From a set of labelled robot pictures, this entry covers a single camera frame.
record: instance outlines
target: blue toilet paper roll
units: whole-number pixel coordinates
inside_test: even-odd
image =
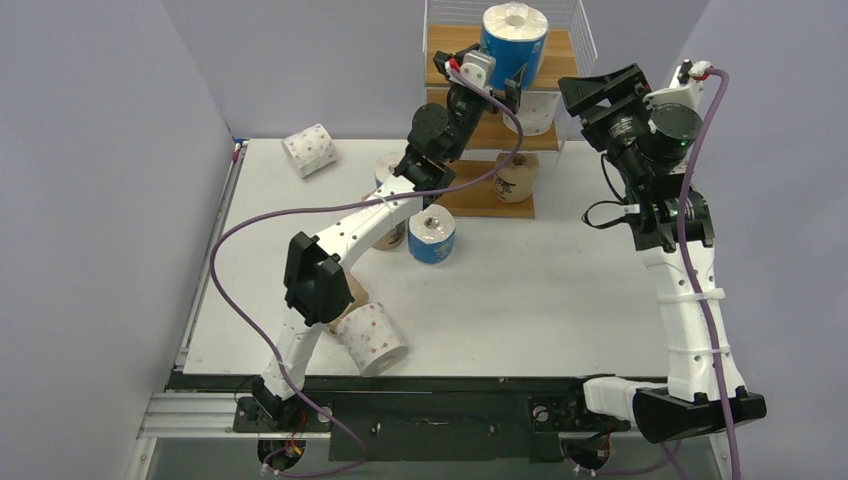
[[[532,85],[542,66],[547,37],[548,19],[535,8],[517,2],[489,7],[483,14],[480,45],[483,53],[495,58],[492,86],[503,90],[504,82],[524,64],[521,87]]]
[[[409,218],[409,253],[422,263],[439,263],[453,251],[456,220],[441,205],[430,205]]]

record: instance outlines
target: wooden shelf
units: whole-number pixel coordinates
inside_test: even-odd
[[[456,173],[451,185],[462,185],[495,168],[495,162],[457,160],[450,164]],[[523,202],[506,203],[495,195],[494,178],[473,187],[448,193],[436,200],[454,217],[536,218],[533,195]]]
[[[474,25],[430,25],[427,29],[427,86],[447,85],[445,77],[436,71],[432,61],[436,51],[453,53],[479,43],[482,28]],[[577,59],[568,30],[551,30],[548,32],[542,68],[529,90],[559,90],[557,82],[560,78],[577,76]]]
[[[427,103],[438,103],[444,106],[447,92],[446,88],[427,89]],[[472,150],[509,150],[515,145],[517,139],[518,135],[504,125],[502,114],[486,113],[480,119],[480,124],[474,131],[474,135],[471,136],[467,148]],[[541,135],[525,136],[521,150],[559,150],[556,127],[551,126],[550,130]]]

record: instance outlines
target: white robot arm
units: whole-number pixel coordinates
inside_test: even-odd
[[[461,68],[468,84],[507,108],[518,108],[523,70],[508,82],[504,96],[499,96],[489,86],[495,60],[479,48],[474,44],[456,54],[436,53],[436,68],[452,84],[447,107],[427,104],[415,113],[403,159],[368,199],[382,201],[311,237],[300,233],[292,239],[284,278],[286,303],[291,310],[284,319],[277,347],[285,352],[284,366],[296,387],[303,386],[307,363],[322,330],[317,327],[337,318],[353,300],[344,272],[350,271],[359,257],[391,228],[438,198],[437,193],[454,179],[445,163],[462,155],[482,115],[497,111],[489,99],[458,80],[454,70]],[[415,196],[397,198],[413,192],[417,192]],[[264,384],[258,392],[254,390],[254,396],[271,414],[294,392],[282,378],[275,360],[263,372],[262,379]]]
[[[379,199],[390,195],[410,193],[415,185],[405,177],[390,176],[368,200]],[[313,238],[316,245],[324,252],[338,257],[335,263],[344,271],[359,260],[371,245],[389,232],[399,222],[415,215],[424,209],[422,197],[405,198],[381,202],[356,211],[339,220],[328,228],[321,230]],[[306,377],[306,366],[315,350],[315,344],[321,335],[322,328],[318,325],[304,323],[303,317],[294,310],[286,312],[283,331],[277,341],[277,347],[285,355],[285,367],[289,376],[298,388],[303,387]],[[262,374],[265,386],[274,395],[285,400],[294,392],[282,378],[280,368],[272,360]]]
[[[724,331],[719,309],[724,291],[716,287],[707,202],[690,188],[687,204],[678,205],[689,148],[701,128],[695,109],[709,67],[708,62],[684,61],[668,88],[657,91],[650,90],[636,65],[600,77],[560,80],[569,114],[582,118],[584,137],[606,152],[625,183],[621,223],[630,226],[653,281],[668,344],[667,384],[590,378],[583,388],[586,408],[636,423],[653,443],[723,429],[719,388],[731,399],[734,423],[765,416],[765,401],[747,391]],[[605,100],[608,107],[599,105]],[[681,215],[700,293],[691,284],[678,244],[676,223]],[[713,314],[717,352],[701,301]],[[721,387],[714,353],[721,354]]]

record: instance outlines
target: toilet paper roll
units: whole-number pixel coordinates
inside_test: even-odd
[[[369,193],[362,197],[363,200],[370,197],[374,192]],[[374,245],[371,245],[371,248],[376,248],[377,250],[391,250],[396,248],[401,243],[403,243],[403,237],[406,236],[406,222],[400,222],[394,226],[389,233],[380,237]]]
[[[537,176],[539,159],[536,155],[519,153],[495,174],[495,195],[506,203],[524,201],[533,194]]]
[[[541,135],[551,129],[560,94],[550,92],[524,92],[521,94],[521,106],[518,107],[518,121],[524,129],[524,135]],[[504,124],[515,133],[518,129],[512,120],[503,115]]]
[[[483,53],[495,57],[492,86],[503,90],[504,81],[525,64],[521,86],[532,85],[542,66],[547,36],[548,19],[535,8],[518,2],[489,7],[483,14],[480,45]]]
[[[363,377],[373,377],[409,353],[400,332],[382,304],[369,303],[342,319],[338,338],[347,347]]]
[[[390,175],[395,173],[395,167],[402,159],[403,154],[399,152],[390,152],[377,159],[377,163],[374,165],[374,180],[377,187],[381,186]]]
[[[333,139],[320,123],[285,138],[283,150],[300,178],[335,162],[339,157]]]
[[[347,316],[348,313],[368,303],[368,291],[365,290],[365,287],[363,287],[361,283],[359,283],[359,280],[349,273],[345,273],[345,279],[347,280],[347,287],[350,289],[350,294],[353,296],[353,302],[347,306],[345,311],[342,312],[338,318],[327,324],[327,329],[333,335],[336,334],[339,323]]]
[[[453,251],[456,220],[441,205],[409,218],[409,253],[423,263],[439,263]]]

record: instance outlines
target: white toilet paper roll with pattern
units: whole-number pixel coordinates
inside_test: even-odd
[[[403,154],[399,152],[390,152],[377,159],[374,165],[374,181],[377,186],[381,186],[383,182],[395,173],[395,167],[403,160]]]
[[[409,353],[409,347],[380,303],[369,303],[350,312],[339,323],[337,332],[363,377],[379,375]]]
[[[336,144],[320,123],[285,138],[283,150],[300,178],[335,162],[339,157]]]
[[[559,93],[524,92],[521,94],[521,106],[518,107],[518,121],[524,129],[524,135],[533,137],[551,129],[560,99]],[[515,133],[518,129],[512,120],[503,115],[504,124]]]

